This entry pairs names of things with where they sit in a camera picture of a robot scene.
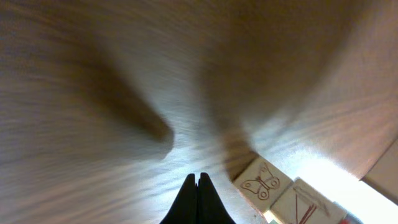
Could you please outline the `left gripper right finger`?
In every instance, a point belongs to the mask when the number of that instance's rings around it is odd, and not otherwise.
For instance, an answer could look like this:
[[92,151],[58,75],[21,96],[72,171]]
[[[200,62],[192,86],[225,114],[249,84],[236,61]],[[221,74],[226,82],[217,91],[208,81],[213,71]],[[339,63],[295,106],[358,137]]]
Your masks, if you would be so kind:
[[235,224],[225,209],[210,176],[202,172],[197,184],[197,224]]

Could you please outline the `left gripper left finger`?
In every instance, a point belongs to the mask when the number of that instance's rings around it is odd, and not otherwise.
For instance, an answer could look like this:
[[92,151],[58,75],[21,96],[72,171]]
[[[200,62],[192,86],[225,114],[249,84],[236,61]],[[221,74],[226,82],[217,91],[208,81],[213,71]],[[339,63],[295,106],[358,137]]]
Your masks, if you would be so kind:
[[197,185],[195,174],[188,174],[172,206],[160,224],[195,224],[197,215]]

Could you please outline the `wooden block red side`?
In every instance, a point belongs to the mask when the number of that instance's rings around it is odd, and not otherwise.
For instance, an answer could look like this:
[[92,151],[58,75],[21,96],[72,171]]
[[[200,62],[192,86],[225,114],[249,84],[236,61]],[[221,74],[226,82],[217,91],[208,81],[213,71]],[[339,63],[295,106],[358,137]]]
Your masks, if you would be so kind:
[[290,177],[261,156],[255,158],[233,181],[239,193],[261,215],[292,183]]

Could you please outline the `wooden block beside N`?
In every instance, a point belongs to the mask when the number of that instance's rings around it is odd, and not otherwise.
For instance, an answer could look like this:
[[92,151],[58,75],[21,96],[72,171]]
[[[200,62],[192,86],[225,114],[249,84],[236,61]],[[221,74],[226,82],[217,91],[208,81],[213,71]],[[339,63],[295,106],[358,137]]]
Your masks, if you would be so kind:
[[397,139],[382,153],[361,181],[397,205]]

